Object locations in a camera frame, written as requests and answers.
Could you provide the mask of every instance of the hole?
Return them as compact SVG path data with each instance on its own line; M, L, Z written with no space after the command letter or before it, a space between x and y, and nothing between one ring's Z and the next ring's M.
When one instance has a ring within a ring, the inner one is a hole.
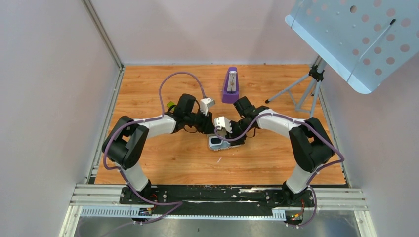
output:
M381 47L376 47L376 48L374 49L374 53L376 53L376 54L380 54L381 52L382 52Z
M395 14L396 14L396 9L390 8L389 10L387 10L387 16L391 17L391 16L394 16Z
M370 38L368 38L368 37L364 37L363 39L362 39L362 43L363 44L368 44L370 42Z
M380 30L381 30L381 24L375 24L374 31L380 31Z
M387 35L387 41L389 41L389 42L394 41L395 38L396 38L396 36L394 34L388 34Z
M410 25L410 23L411 23L410 18L405 18L405 19L402 20L402 24L401 25L403 27L408 27Z
M400 50L404 53L409 52L410 46L408 44L404 44L404 45L400 46Z
M393 58L393 57L389 57L389 58L387 58L387 63L389 64L389 65L392 65L392 64L394 64L396 62L396 60Z
M380 68L377 68L374 72L376 73L377 76L380 76L382 74L382 71Z
M370 63L371 63L371 61L368 58L364 59L364 65L365 66L368 66Z
M381 6L381 3L382 3L382 0L374 0L373 5L374 5L375 7L379 7L379 6Z
M349 9L349 11L350 12L352 12L352 13L355 13L356 12L356 6L354 5L354 6L352 6L350 9Z
M362 20L363 22L367 22L369 19L370 19L370 16L369 16L369 15L367 15L367 14L364 14L364 15L361 17L361 20Z

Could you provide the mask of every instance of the wooden floor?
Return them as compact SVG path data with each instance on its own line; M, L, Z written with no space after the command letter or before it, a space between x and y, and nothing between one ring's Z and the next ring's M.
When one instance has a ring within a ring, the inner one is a hole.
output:
M305 65L237 67L240 96L247 96L256 107L265 105L267 98L305 75L309 69ZM166 76L178 71L196 75L202 82L206 95L215 99L216 105L210 108L213 118L226 116L230 120L239 120L234 106L221 102L221 89L227 69L228 66L127 67L110 130L124 115L142 119L161 114L159 86ZM297 100L309 81L307 79L292 90ZM192 94L197 99L202 98L198 84L188 75L176 75L169 79L162 93L165 109L169 101L177 103L182 93ZM305 104L306 109L310 108L311 102L312 97ZM294 104L287 93L269 103L269 107L294 118L309 118L308 113L294 110ZM329 132L320 102L317 102L314 117ZM206 136L200 133L180 131L154 137L147 140L140 162L144 173L153 184L282 184L295 167L289 140L266 130L257 130L256 137L248 138L241 147L218 152L209 150ZM105 170L101 162L95 183L124 182L117 171ZM322 170L313 181L313 184L344 183L339 164Z

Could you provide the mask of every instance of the purple cable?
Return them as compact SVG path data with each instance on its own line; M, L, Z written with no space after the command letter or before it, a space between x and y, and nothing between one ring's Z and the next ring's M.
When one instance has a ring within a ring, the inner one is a hole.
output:
M103 151L103 166L105 167L105 169L107 170L112 170L112 169L120 169L118 166L114 166L114 167L109 167L108 164L106 163L106 158L108 157L108 152L109 152L109 148L111 147L112 142L114 141L115 137L119 135L119 133L126 127L134 125L134 124L139 124L139 123L143 123L143 122L151 122L151 121L157 121L157 120L161 120L163 117L154 117L154 118L148 118L145 120L137 120L137 121L132 121L132 122L128 122L124 125L122 125L121 127L119 127L114 134L112 134L111 138L109 139L108 144L105 147L105 150Z
M308 181L307 181L307 185L309 185L310 183L311 183L311 181L313 180L313 178L317 175L317 173L320 171L320 170L322 170L322 169L324 169L324 168L326 168L326 167L329 167L329 166L331 166L331 165L334 165L334 164L337 164L337 163L342 163L344 160L345 160L345 157L343 157L343 155L342 155L342 153L340 153L340 151L338 150L338 149L336 149L332 144L330 144L330 142L328 142L328 141L326 141L326 139L325 138L323 138L316 130L314 130L314 128L312 127L312 126L310 126L309 124L307 124L306 122L301 122L301 121L298 121L298 120L294 120L294 119L292 119L291 117L288 117L288 116L286 116L286 115L282 115L282 114L270 114L270 113L265 113L265 114L260 114L260 115L258 115L258 116L256 116L254 119L253 119L253 121L249 124L249 126L246 128L246 130L240 135L240 136L238 136L238 137L236 137L236 138L232 138L232 139L227 139L227 138L225 138L225 137L222 137L222 136L220 136L219 134L218 134L218 128L220 128L219 126L217 126L216 128L215 128L215 130L214 130L214 133L215 133L215 135L219 138L219 139L221 139L221 140L223 140L223 141L227 141L227 142L234 142L234 141L237 141L237 140L239 140L240 138L242 138L249 130L250 130L250 128L251 128L251 126L256 122L256 120L258 119L258 118L260 118L260 117L263 117L263 116L268 116L268 115L270 115L270 116L276 116L276 117L280 117L280 118L283 118L283 119L287 119L288 121L291 121L291 122L294 122L294 123L296 123L296 124L300 124L300 125L304 125L304 126L306 126L307 128L308 128L308 130L310 130L316 137L318 137L324 144L326 144L330 149L332 149L338 156L339 156L339 158L340 159L338 159L338 160L335 160L335 161L332 161L332 162L330 162L330 163L327 163L327 164L325 164L325 165L323 165L323 166L320 166L319 168L317 168L317 170L316 170L316 172L314 172L312 175L311 175L311 177L308 179Z
M251 126L256 122L256 120L258 119L258 118L260 118L260 117L263 117L263 116L268 116L268 115L271 115L271 116L276 116L276 117L280 117L280 118L283 118L283 119L287 119L288 121L291 121L291 122L294 122L294 123L296 123L296 124L300 124L300 125L304 125L304 126L306 126L316 137L318 137L324 144L326 144L330 149L332 149L338 156L339 156L339 158L340 159L338 159L338 160L335 160L335 161L332 161L332 162L330 162L330 163L327 163L327 164L325 164L325 165L323 165L323 166L320 166L319 168L317 168L317 170L316 170L316 172L314 172L312 175L311 175L311 177L308 179L308 181L307 181L307 188L309 188L310 190L311 190L311 192L313 193L313 200L314 200L314 213L313 213L313 215L311 216L311 218L306 222L306 223L304 223L304 224L302 224L302 225L298 225L298 227L299 228L303 228L303 227L305 227L305 226L307 226L308 224L310 224L311 223L311 221L314 219L314 216L316 215L316 211L317 211L317 197L316 197L316 193L314 192L314 189L309 185L310 184L310 182L313 180L313 178L317 175L317 173L320 171L320 170L322 170L322 169L324 169L324 168L326 168L326 167L329 167L329 166L331 166L331 165L333 165L333 164L337 164L337 163L341 163L341 162L343 162L344 160L345 160L345 157L343 157L343 155L342 155L342 153L340 153L340 151L338 150L338 149L336 149L330 142L328 142L328 141L326 141L326 139L325 138L323 138L316 130L314 130L314 128L312 127L312 126L310 126L309 124L307 124L306 122L300 122L300 121L297 121L297 120L294 120L294 119L292 119L291 117L288 117L288 116L286 116L286 115L282 115L282 114L270 114L270 113L266 113L266 114L261 114L261 115L258 115L257 117L255 117L254 119L253 119L253 121L250 123L250 125L246 128L246 130L240 135L240 136L238 136L238 137L236 137L236 138L233 138L233 139L226 139L225 137L222 137L222 136L220 136L219 134L218 134L218 128L220 128L219 126L218 127L216 127L215 128L215 130L214 130L214 133L215 133L215 135L219 138L219 139L221 139L221 140L223 140L223 141L227 141L227 142L234 142L234 141L237 141L237 140L239 140L240 138L242 138L249 130L250 130L250 128L251 128Z
M177 75L177 74L186 74L186 75L190 75L191 77L193 77L196 81L197 81L197 83L199 84L199 87L201 88L201 92L202 92L202 97L203 98L206 98L207 96L205 95L205 92L204 92L204 88L202 87L202 84L201 84L201 82L198 80L198 78L195 76L195 75L193 75L192 73L188 73L188 72L177 72L177 73L173 73L173 74L170 74L163 82L162 82L162 84L160 85L160 88L159 88L159 96L160 96L160 104L162 105L162 116L163 115L165 115L165 106L164 106L164 104L163 104L163 98L162 98L162 88L163 88L163 84L165 84L165 82L169 79L169 78L171 78L172 76L174 76L174 75Z
M286 116L286 115L282 115L282 114L270 114L270 113L266 113L266 114L260 114L260 115L258 115L258 116L256 116L254 119L253 119L253 121L249 124L249 126L246 128L246 130L242 133L242 134L240 134L240 136L238 136L238 137L236 137L236 138L232 138L232 139L227 139L227 138L225 138L225 137L222 137L222 136L220 136L219 134L218 134L218 129L220 128L219 126L217 126L217 127L215 127L215 129L214 129L214 133L215 133L215 135L219 138L219 139L221 139L221 140L223 140L223 141L226 141L226 142L234 142L234 141L237 141L237 140L239 140L240 138L242 138L249 130L250 130L250 128L251 128L251 126L256 122L256 120L258 119L258 118L260 118L260 117L263 117L263 116L268 116L268 115L270 115L270 116L277 116L277 117L280 117L280 118L283 118L283 119L287 119L287 120L289 120L289 121L293 121L293 119L292 118L290 118L290 117L288 117L288 116Z
M157 121L157 120L160 120L160 119L162 119L162 118L163 118L163 116L165 115L165 106L164 106L164 104L163 104L163 98L162 98L162 88L163 88L163 85L165 84L165 82L166 82L169 78L171 78L172 76L175 76L175 75L177 75L177 74L187 74L187 75L190 75L191 77L193 77L193 78L197 81L197 83L199 84L199 87L201 88L202 97L203 97L203 98L206 98L206 96L205 96L205 92L204 92L204 88L202 87L201 82L200 82L200 81L198 80L198 78L197 78L196 76L194 76L193 74L188 73L188 72L177 72L177 73L173 73L173 74L169 75L166 79L164 79L164 81L162 82L162 84L160 85L160 88L159 88L160 104L161 104L161 106L162 106L162 115L161 115L161 117L155 117L155 118L149 118L149 119L145 119L145 120L132 121L132 122L126 123L126 124L124 124L123 126L119 127L119 128L115 131L115 133L111 136L111 138L109 139L109 142L108 142L108 144L106 145L105 150L104 150L104 152L103 152L103 166L105 167L105 169L107 169L107 170L118 169L118 170L119 170L119 172L121 173L121 175L122 175L123 179L127 182L128 186L131 188L131 190L132 190L132 191L133 191L133 192L134 192L134 193L135 193L135 194L136 194L136 195L137 195L140 199L142 199L143 201L145 201L145 202L147 202L147 203L154 204L154 205L159 205L159 206L176 205L174 208L172 208L171 210L169 210L169 211L168 211L168 212L166 212L165 214L163 214L163 215L159 216L158 218L152 219L152 220L150 220L150 221L140 222L140 224L149 224L149 223L153 223L153 222L156 222L156 221L159 221L159 220L163 219L165 216L169 215L170 213L172 213L173 211L175 211L178 207L180 207L180 206L182 205L182 202L181 202L181 201L178 201L178 202L170 202L170 203L159 203L159 202L150 201L150 200L148 200L148 199L144 198L143 196L141 196L141 195L140 195L140 193L138 193L138 192L137 192L137 190L135 190L135 188L132 186L132 184L128 182L128 179L126 178L125 174L122 172L122 170L121 170L121 168L120 168L120 167L118 167L118 166L109 167L109 166L108 166L108 164L106 163L106 158L108 157L108 151L109 151L109 148L111 147L112 142L114 141L115 137L116 137L116 136L117 136L117 135L118 135L118 134L119 134L119 133L120 133L120 132L121 132L124 128L126 128L126 127L128 127L128 126L131 126L131 125L134 125L134 124L143 123L143 122ZM118 227L114 228L113 230L111 230L111 231L109 231L109 232L107 232L107 233L105 233L105 234L101 235L100 237L106 236L106 235L108 235L108 234L112 233L113 231L116 231L116 230L118 230L118 229L120 229L120 228L122 228L122 227L125 227L125 226L128 226L128 225L131 225L131 224L132 224L132 223L131 223L131 222L129 222L129 223L125 223L125 224L123 224L123 225L120 225L120 226L118 226ZM78 230L77 230L77 235L78 235L79 237L81 237L81 236L80 236L80 229L79 229L79 227L78 227Z

